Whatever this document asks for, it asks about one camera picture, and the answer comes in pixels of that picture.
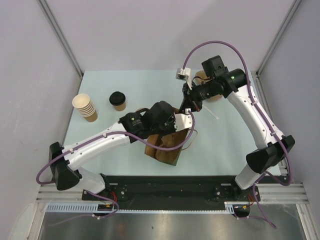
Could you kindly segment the green brown paper bag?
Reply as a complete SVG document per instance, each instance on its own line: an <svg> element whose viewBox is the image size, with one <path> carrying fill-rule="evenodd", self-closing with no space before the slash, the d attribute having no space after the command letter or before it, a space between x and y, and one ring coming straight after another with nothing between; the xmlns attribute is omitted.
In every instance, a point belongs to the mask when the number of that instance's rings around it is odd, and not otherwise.
<svg viewBox="0 0 320 240"><path fill-rule="evenodd" d="M196 132L189 128L178 130L179 109L159 103L135 111L141 117L145 130L135 135L145 142L144 154L168 165L176 166L187 139Z"/></svg>

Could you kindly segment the white straw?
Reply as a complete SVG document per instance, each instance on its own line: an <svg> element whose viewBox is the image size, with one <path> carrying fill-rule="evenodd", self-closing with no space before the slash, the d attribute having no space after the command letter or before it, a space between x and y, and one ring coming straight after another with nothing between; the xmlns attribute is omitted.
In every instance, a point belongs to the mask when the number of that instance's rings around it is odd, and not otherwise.
<svg viewBox="0 0 320 240"><path fill-rule="evenodd" d="M204 108L205 110L207 110L216 120L219 120L219 117L216 116L207 106L205 106L204 104L202 104L202 108Z"/></svg>

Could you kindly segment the single brown paper cup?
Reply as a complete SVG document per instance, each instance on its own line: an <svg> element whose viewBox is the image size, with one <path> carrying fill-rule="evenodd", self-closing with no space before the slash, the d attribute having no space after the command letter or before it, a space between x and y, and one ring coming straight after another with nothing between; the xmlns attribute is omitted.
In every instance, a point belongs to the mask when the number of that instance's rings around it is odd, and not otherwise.
<svg viewBox="0 0 320 240"><path fill-rule="evenodd" d="M121 104L114 105L113 107L116 111L121 112L126 108L126 101L123 101Z"/></svg>

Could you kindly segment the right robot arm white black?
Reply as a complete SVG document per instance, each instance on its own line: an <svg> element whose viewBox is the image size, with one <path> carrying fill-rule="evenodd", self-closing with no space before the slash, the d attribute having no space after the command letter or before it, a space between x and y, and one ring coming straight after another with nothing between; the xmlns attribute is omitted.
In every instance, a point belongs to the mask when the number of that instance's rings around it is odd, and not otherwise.
<svg viewBox="0 0 320 240"><path fill-rule="evenodd" d="M246 155L247 164L230 188L231 196L242 201L249 194L248 188L286 157L295 140L292 135L285 136L266 114L242 69L229 71L219 55L204 61L202 68L208 80L198 85L191 79L189 68L177 70L176 78L186 82L182 88L183 101L179 111L186 113L187 109L191 109L199 112L204 100L218 95L222 95L238 111L257 147Z"/></svg>

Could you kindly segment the black plastic cup lid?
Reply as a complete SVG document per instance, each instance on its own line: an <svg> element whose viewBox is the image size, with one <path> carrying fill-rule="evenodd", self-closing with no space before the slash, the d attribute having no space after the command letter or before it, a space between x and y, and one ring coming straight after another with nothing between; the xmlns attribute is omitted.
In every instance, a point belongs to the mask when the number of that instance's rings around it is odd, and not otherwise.
<svg viewBox="0 0 320 240"><path fill-rule="evenodd" d="M126 96L120 91L115 91L109 96L109 102L113 106L120 106L126 102Z"/></svg>

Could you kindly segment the stack of paper cups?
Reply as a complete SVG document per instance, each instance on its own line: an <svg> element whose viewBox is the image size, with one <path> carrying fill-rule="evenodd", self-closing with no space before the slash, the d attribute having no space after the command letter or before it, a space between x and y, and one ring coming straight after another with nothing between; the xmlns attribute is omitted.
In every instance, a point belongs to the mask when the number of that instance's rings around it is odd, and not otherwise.
<svg viewBox="0 0 320 240"><path fill-rule="evenodd" d="M95 122L98 118L96 107L90 96L86 93L76 95L72 100L72 106L87 122Z"/></svg>

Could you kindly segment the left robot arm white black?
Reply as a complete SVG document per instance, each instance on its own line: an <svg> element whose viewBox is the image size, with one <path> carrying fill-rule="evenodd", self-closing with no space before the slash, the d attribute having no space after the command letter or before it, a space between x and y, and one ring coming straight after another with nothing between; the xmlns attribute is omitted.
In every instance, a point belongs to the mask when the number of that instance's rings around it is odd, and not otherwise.
<svg viewBox="0 0 320 240"><path fill-rule="evenodd" d="M127 113L112 126L81 142L65 146L55 142L49 147L52 181L59 191L78 187L105 200L110 196L111 188L101 174L90 172L83 165L111 149L144 141L151 135L175 133L175 125L174 108L160 101L151 108Z"/></svg>

